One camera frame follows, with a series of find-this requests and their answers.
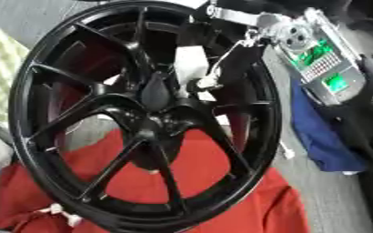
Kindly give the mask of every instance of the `white plastic piece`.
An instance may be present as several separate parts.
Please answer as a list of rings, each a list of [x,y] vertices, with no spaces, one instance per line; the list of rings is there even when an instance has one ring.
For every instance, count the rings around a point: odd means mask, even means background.
[[[283,154],[286,157],[286,159],[291,159],[296,156],[296,152],[294,152],[293,149],[288,148],[283,141],[280,141],[280,145],[283,148]]]
[[[343,171],[342,172],[342,174],[344,174],[345,176],[354,176],[357,173],[359,173],[359,171]]]
[[[50,210],[52,215],[57,215],[64,212],[64,208],[57,203],[52,204]]]
[[[69,215],[66,214],[65,212],[63,215],[67,218],[67,225],[69,225],[71,228],[76,227],[80,221],[82,221],[82,218],[78,215]]]
[[[109,77],[108,79],[106,79],[106,80],[103,82],[103,84],[106,84],[106,85],[111,86],[111,85],[113,85],[113,84],[117,81],[117,79],[118,79],[119,77],[120,77],[120,75],[111,76],[111,77]]]
[[[187,83],[207,74],[209,62],[203,46],[183,46],[176,49],[176,78],[181,86],[179,95],[187,97]]]
[[[203,101],[217,101],[208,91],[198,92],[197,97]]]
[[[78,215],[71,215],[71,214],[66,213],[64,211],[64,208],[58,203],[53,203],[49,208],[40,209],[38,210],[38,212],[50,213],[51,215],[61,214],[66,218],[67,225],[69,225],[72,228],[76,227],[82,220],[82,218]]]

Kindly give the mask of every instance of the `blue fabric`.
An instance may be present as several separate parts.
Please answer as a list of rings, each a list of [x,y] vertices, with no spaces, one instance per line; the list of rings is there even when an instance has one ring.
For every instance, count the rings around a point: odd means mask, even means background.
[[[364,171],[367,165],[352,153],[319,115],[300,87],[291,80],[292,125],[309,157],[323,171]]]

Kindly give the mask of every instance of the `wheel spoke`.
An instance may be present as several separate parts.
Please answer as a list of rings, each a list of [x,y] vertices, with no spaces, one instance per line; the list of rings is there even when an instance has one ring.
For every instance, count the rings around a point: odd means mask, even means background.
[[[180,117],[182,122],[179,129],[175,131],[176,134],[183,133],[191,128],[201,129],[226,153],[232,173],[235,175],[247,174],[251,171],[250,166],[217,122],[212,113],[213,110],[214,106],[212,104],[202,103],[194,99],[181,100],[177,106],[171,109],[172,113],[177,113],[177,117]]]
[[[181,192],[176,184],[176,180],[171,171],[168,158],[164,149],[158,144],[158,142],[151,143],[153,148],[153,156],[158,165],[159,172],[166,183],[166,188],[169,196],[169,205],[175,210],[175,212],[187,213],[187,205],[185,200],[181,196]]]
[[[68,71],[62,70],[60,68],[56,68],[53,66],[48,66],[44,64],[33,64],[32,68],[39,72],[47,72],[49,74],[54,74],[56,76],[52,76],[52,78],[46,78],[44,80],[39,80],[42,83],[49,83],[51,82],[60,82],[65,83],[69,86],[73,86],[83,91],[89,91],[92,82],[85,80],[81,76],[77,76],[72,74]]]
[[[136,31],[133,36],[133,42],[144,44],[145,33],[146,33],[146,12],[148,7],[144,7],[140,10],[138,14],[138,19],[136,23]]]
[[[93,179],[90,185],[78,199],[88,201],[91,197],[98,197],[104,192],[105,187],[112,177],[117,174],[131,159],[133,151],[144,143],[144,140],[135,137],[124,147],[120,154]]]
[[[101,45],[107,46],[118,53],[125,53],[128,55],[128,48],[130,47],[128,43],[110,35],[103,34],[102,32],[84,24],[75,24],[75,26],[79,32],[86,34],[89,38],[96,40]]]
[[[250,104],[226,104],[223,106],[214,106],[213,112],[215,116],[239,112],[251,113],[253,111],[256,111],[257,109],[269,107],[270,105],[272,105],[272,102],[270,101],[257,101]]]
[[[96,101],[97,98],[90,96],[81,99],[79,102],[68,108],[60,116],[30,136],[29,140],[35,141],[41,136],[54,136],[56,133],[72,126],[79,120],[89,117],[91,107]]]
[[[222,148],[230,161],[231,172],[234,175],[246,174],[251,171],[250,166],[243,156],[237,152],[237,149],[234,147],[233,143],[230,141],[225,130],[216,119],[207,119],[202,122],[201,128],[204,132],[214,140],[217,145]]]

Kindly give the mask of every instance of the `wire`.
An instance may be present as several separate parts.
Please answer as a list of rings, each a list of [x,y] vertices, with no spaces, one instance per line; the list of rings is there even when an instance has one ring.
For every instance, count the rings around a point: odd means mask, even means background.
[[[78,123],[76,124],[76,126],[75,126],[73,129],[67,131],[67,132],[65,133],[65,135],[69,135],[69,134],[71,134],[71,133],[77,131],[77,129],[80,128],[80,127],[82,126],[82,123],[83,123],[84,121],[85,121],[85,120],[83,119],[83,120],[81,120],[80,122],[78,122]]]
[[[69,9],[67,9],[67,11],[62,16],[62,20],[65,20],[67,18],[67,16],[72,13],[74,8],[77,6],[77,3],[78,3],[77,1],[74,1],[74,3],[72,3],[72,5],[69,7]]]

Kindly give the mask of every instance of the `white cable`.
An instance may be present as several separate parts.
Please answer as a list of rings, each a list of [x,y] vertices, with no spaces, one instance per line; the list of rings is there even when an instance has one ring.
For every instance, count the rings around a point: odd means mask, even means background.
[[[83,123],[84,121],[85,121],[84,119],[81,120],[79,123],[76,124],[75,128],[73,128],[73,129],[67,131],[67,132],[65,133],[65,135],[69,135],[69,134],[71,134],[71,133],[77,131],[77,129],[80,128],[80,127],[82,126],[82,123]]]

